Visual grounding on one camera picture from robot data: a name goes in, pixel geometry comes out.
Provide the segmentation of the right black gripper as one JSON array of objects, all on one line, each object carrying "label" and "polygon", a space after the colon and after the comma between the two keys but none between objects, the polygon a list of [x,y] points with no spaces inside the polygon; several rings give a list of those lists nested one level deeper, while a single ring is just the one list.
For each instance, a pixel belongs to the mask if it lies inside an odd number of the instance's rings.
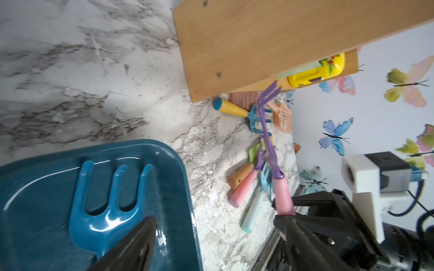
[{"label": "right black gripper", "polygon": [[296,196],[302,215],[277,215],[286,239],[284,256],[293,271],[385,271],[387,256],[341,190]]}]

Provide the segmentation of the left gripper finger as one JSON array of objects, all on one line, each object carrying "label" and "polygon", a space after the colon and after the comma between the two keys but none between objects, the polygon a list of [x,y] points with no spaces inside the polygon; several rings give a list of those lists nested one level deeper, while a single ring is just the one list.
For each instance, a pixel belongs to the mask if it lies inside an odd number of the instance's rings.
[{"label": "left gripper finger", "polygon": [[144,218],[105,256],[97,260],[90,271],[148,271],[156,246],[157,218]]}]

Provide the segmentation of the purple rake pink handle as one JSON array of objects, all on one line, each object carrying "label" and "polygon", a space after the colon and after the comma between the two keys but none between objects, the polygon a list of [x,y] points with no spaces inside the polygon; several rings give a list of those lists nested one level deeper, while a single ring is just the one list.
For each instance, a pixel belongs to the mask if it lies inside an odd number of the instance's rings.
[{"label": "purple rake pink handle", "polygon": [[272,99],[274,99],[281,92],[281,87],[277,87],[277,84],[278,81],[275,80],[261,94],[257,101],[257,111],[263,128],[266,151],[269,155],[268,161],[271,167],[272,183],[275,192],[275,208],[279,215],[294,216],[296,212],[292,201],[292,195],[288,187],[288,179],[287,176],[279,168],[278,157],[274,149],[274,145],[271,142],[269,132],[267,130],[265,115],[266,104]]},{"label": "purple rake pink handle", "polygon": [[256,179],[258,172],[261,171],[264,166],[265,153],[266,151],[263,148],[260,148],[256,166],[249,173],[247,178],[237,188],[233,189],[233,192],[229,197],[229,203],[231,204],[231,206],[235,208],[239,208],[241,206],[249,189],[251,188],[254,180]]}]

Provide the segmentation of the light blue rake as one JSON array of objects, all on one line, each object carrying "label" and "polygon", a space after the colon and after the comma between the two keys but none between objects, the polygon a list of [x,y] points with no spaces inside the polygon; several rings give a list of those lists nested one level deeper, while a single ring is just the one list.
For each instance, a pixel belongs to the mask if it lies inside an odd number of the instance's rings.
[{"label": "light blue rake", "polygon": [[272,184],[271,169],[269,167],[269,163],[265,162],[259,175],[259,186],[255,190],[255,193],[253,194],[252,203],[250,204],[247,213],[243,219],[243,222],[241,224],[241,229],[247,234],[251,234],[253,231],[256,219],[261,209],[262,200],[266,194],[269,196],[269,201],[272,202],[271,200],[272,190],[273,190],[272,187],[273,184]]}]

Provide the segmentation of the green fork wooden handle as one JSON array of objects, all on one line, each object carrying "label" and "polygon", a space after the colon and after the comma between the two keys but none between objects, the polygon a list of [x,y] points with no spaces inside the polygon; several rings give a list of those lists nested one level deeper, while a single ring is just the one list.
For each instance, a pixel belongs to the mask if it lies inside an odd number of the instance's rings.
[{"label": "green fork wooden handle", "polygon": [[248,150],[248,161],[228,179],[230,188],[237,188],[247,178],[257,164],[260,148],[261,144],[258,143]]}]

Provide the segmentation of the teal plastic storage box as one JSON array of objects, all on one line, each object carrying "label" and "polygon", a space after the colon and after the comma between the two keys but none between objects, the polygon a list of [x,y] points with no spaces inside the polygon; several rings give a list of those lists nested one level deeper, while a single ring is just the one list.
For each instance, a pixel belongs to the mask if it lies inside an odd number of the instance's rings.
[{"label": "teal plastic storage box", "polygon": [[116,169],[126,165],[119,206],[136,204],[140,173],[150,164],[145,218],[158,228],[150,269],[203,269],[197,224],[184,163],[175,150],[155,140],[108,143],[27,158],[1,167],[1,269],[84,271],[98,259],[72,243],[68,226],[81,166],[93,161],[85,210],[107,207]]}]

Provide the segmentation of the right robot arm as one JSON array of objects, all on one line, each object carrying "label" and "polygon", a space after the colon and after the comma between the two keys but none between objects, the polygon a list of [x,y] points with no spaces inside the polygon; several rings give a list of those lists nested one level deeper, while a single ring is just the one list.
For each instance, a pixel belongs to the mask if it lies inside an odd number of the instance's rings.
[{"label": "right robot arm", "polygon": [[277,215],[284,236],[272,257],[276,271],[431,271],[434,232],[426,245],[416,232],[385,223],[378,242],[341,190],[293,198],[305,215]]}]

